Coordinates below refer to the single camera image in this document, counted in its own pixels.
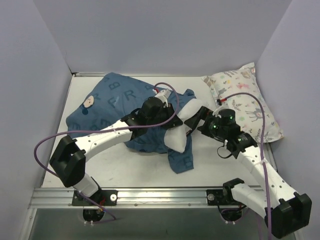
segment screw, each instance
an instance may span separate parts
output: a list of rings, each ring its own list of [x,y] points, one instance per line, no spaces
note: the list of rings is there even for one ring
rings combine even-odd
[[[213,195],[212,193],[208,194],[208,196],[206,197],[208,198],[209,201],[215,200],[215,195]]]
[[[112,202],[116,201],[116,200],[117,200],[117,195],[111,194],[110,200],[111,200]]]

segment animal print fabric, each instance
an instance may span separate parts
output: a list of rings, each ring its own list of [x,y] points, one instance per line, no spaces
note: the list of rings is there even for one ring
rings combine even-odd
[[[261,95],[255,64],[249,63],[238,70],[224,71],[212,76],[203,76],[202,80],[210,87],[214,102],[235,93],[250,93],[259,99],[265,113],[264,143],[277,141],[284,137],[275,117]],[[235,111],[236,122],[241,130],[249,133],[256,142],[260,142],[262,131],[262,111],[257,101],[248,95],[229,98],[226,104]]]

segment gray floor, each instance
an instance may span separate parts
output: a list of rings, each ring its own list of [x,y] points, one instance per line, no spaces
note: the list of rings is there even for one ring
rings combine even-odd
[[[117,209],[116,222],[84,225],[80,209],[38,209],[29,240],[257,240],[250,212],[236,225],[225,224],[216,208]],[[262,222],[264,239],[267,228]],[[289,235],[284,240],[295,240]]]

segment blue cloth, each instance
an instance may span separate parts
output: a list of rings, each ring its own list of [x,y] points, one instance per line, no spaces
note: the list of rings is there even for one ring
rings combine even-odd
[[[130,114],[134,109],[141,108],[149,97],[154,96],[154,86],[116,73],[109,73],[95,86],[71,115],[66,118],[68,131],[72,130],[102,130],[123,116]],[[184,94],[179,94],[179,110],[186,103],[195,98],[192,90],[187,89]],[[172,92],[168,102],[177,108],[176,95]],[[166,130],[162,127],[149,128],[147,133],[131,141],[125,142],[128,148],[146,153],[168,153],[171,169],[175,173],[182,173],[194,168],[192,155],[192,138],[187,137],[185,151],[174,151],[165,146]],[[85,134],[71,134],[72,138]]]

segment white table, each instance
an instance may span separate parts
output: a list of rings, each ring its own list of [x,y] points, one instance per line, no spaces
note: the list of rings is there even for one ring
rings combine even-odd
[[[210,90],[200,77],[135,76],[135,78],[150,84],[167,82],[179,93],[184,93],[188,88],[192,89],[197,98],[210,103],[209,108],[214,109],[215,104]],[[67,130],[66,117],[82,104],[101,79],[101,76],[72,78],[58,132]],[[53,149],[60,139],[61,137],[56,138]],[[195,131],[192,133],[194,169],[176,174],[171,170],[166,154],[136,152],[121,143],[93,157],[86,164],[86,172],[103,188],[219,187],[234,178],[243,179],[249,186],[257,186],[258,183],[247,169],[233,157],[222,159],[217,155],[219,146],[220,142]],[[264,152],[271,164],[274,163],[268,144],[265,145]],[[59,178],[47,172],[42,187],[64,186]]]

